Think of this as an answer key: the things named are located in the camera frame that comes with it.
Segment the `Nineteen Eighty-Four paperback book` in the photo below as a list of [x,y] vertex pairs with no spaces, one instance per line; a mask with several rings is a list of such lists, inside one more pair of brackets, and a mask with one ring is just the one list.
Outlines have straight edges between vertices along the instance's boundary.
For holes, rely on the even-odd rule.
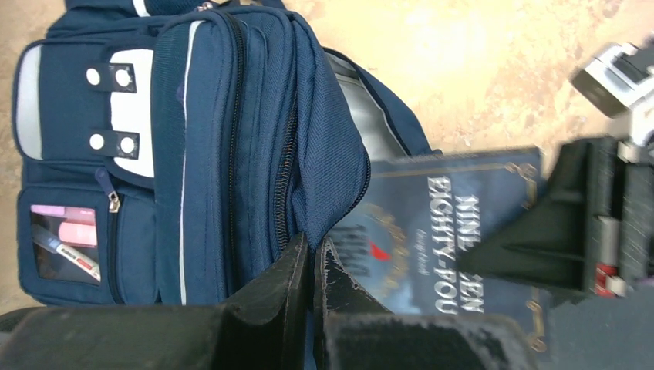
[[548,359],[546,291],[457,271],[457,258],[523,213],[541,183],[535,146],[372,164],[369,189],[329,232],[345,269],[401,314],[499,314]]

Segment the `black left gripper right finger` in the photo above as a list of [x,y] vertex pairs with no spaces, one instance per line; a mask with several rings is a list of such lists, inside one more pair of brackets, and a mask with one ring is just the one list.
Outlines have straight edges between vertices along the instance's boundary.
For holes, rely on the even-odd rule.
[[522,330],[498,315],[394,314],[343,267],[331,239],[315,256],[319,369],[535,369]]

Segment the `navy blue student backpack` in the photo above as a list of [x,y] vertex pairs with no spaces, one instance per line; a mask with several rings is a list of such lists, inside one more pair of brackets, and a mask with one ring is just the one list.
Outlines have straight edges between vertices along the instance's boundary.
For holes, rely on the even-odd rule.
[[[217,305],[363,198],[372,158],[428,154],[413,112],[280,1],[68,1],[21,54],[19,282],[41,308]],[[96,281],[32,241],[95,210]]]

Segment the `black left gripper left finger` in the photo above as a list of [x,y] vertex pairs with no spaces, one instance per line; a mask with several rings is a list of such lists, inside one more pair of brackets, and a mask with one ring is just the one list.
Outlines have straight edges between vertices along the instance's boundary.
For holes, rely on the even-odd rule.
[[1,346],[3,369],[301,369],[308,243],[217,305],[39,308]]

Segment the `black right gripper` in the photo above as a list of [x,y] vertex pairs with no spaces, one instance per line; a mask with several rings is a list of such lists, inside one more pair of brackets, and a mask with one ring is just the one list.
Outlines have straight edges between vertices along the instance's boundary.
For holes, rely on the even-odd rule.
[[462,254],[462,272],[549,291],[624,297],[649,276],[653,164],[611,137],[561,146],[545,192]]

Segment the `pink highlighter marker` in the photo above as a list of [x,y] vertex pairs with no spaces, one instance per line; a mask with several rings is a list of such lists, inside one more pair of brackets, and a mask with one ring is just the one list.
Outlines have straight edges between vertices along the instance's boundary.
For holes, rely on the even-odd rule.
[[30,210],[34,214],[46,217],[58,217],[68,220],[68,222],[79,224],[96,223],[95,210],[90,208],[33,204],[30,206]]
[[64,244],[55,234],[44,227],[33,224],[31,226],[32,241],[49,253],[58,254],[67,261],[86,272],[98,282],[101,282],[100,266],[90,257],[78,251],[74,247]]
[[94,224],[62,222],[58,230],[59,239],[64,244],[79,247],[96,247],[98,244]]

